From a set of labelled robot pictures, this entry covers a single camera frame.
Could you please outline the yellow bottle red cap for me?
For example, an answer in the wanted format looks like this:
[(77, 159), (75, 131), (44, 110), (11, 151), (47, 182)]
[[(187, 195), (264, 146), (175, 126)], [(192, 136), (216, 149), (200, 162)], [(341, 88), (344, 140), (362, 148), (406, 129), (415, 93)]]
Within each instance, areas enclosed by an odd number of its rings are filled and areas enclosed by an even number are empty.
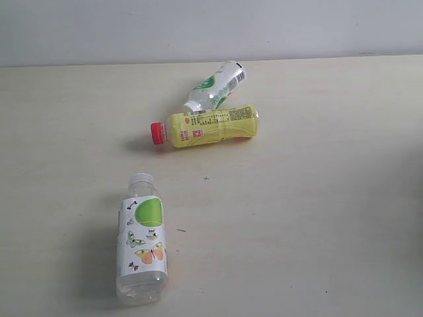
[(258, 132), (258, 112), (246, 104), (223, 110), (172, 114), (165, 122), (151, 124), (153, 143), (176, 148), (218, 143), (226, 139), (252, 138)]

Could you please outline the clear bottle butterfly label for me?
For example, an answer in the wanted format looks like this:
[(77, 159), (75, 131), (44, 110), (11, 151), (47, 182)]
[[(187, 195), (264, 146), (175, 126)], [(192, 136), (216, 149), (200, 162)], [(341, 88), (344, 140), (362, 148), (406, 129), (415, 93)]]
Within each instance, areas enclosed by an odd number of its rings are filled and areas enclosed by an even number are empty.
[(128, 306), (150, 304), (163, 298), (168, 281), (163, 202), (153, 177), (137, 173), (120, 203), (116, 293)]

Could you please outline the white green label bottle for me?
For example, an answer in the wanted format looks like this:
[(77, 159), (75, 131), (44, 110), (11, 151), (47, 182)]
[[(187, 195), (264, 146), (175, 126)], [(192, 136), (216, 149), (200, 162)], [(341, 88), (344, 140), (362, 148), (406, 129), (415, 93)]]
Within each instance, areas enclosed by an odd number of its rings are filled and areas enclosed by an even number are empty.
[(212, 76), (190, 91), (184, 110), (218, 109), (246, 77), (245, 68), (239, 62), (226, 61)]

